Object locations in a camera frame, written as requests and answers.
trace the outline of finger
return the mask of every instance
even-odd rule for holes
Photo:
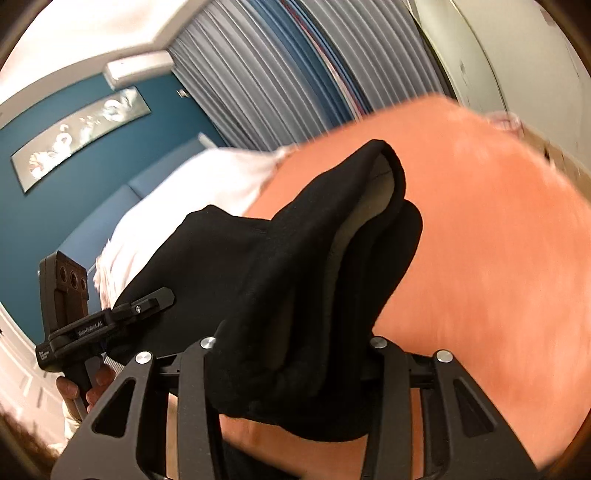
[[[56,378],[57,391],[64,398],[64,400],[74,400],[80,395],[80,389],[73,381],[66,377]]]
[[[115,370],[113,370],[109,365],[102,364],[96,373],[96,383],[100,387],[104,387],[105,385],[111,385],[113,380],[115,379]]]
[[[99,401],[99,398],[103,393],[105,393],[107,388],[109,388],[108,385],[101,385],[99,387],[91,388],[86,394],[86,401],[89,404],[94,405]]]

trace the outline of metal screw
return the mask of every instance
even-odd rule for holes
[[[369,344],[372,347],[381,350],[382,348],[386,348],[388,346],[388,341],[382,337],[374,337],[369,341]]]
[[[436,357],[437,357],[437,360],[439,360],[443,364],[448,364],[453,360],[452,353],[448,352],[447,350],[439,350],[437,352]]]
[[[213,345],[215,345],[215,344],[216,344],[215,337],[205,337],[199,343],[199,345],[201,345],[201,348],[205,348],[205,350],[212,349],[213,348]]]
[[[152,354],[150,352],[140,352],[135,356],[135,361],[140,365],[145,365],[150,360],[152,360]]]

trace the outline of human hand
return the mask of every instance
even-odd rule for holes
[[[115,379],[115,371],[109,367],[109,365],[101,365],[96,373],[96,387],[91,388],[86,393],[86,401],[88,402],[88,412],[92,410],[92,407],[99,401],[99,398],[103,393],[105,393],[106,389],[113,383]],[[78,414],[78,410],[76,409],[76,405],[74,400],[80,396],[80,389],[78,385],[76,385],[73,381],[68,380],[66,377],[58,377],[56,379],[56,387],[57,391],[60,393],[70,415],[74,417],[76,420],[81,421],[80,415]]]

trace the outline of white pillow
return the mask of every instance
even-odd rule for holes
[[[278,164],[293,150],[205,150],[187,160],[117,224],[96,259],[101,308],[112,307],[129,282],[185,217],[207,205],[241,216],[258,198]]]

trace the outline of orange blanket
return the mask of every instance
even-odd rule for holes
[[[591,208],[542,157],[430,97],[379,112],[293,154],[247,216],[271,218],[373,138],[406,170],[417,255],[375,326],[411,352],[454,352],[538,466],[591,407]],[[357,479],[365,441],[324,445],[223,419],[225,437],[307,479]]]

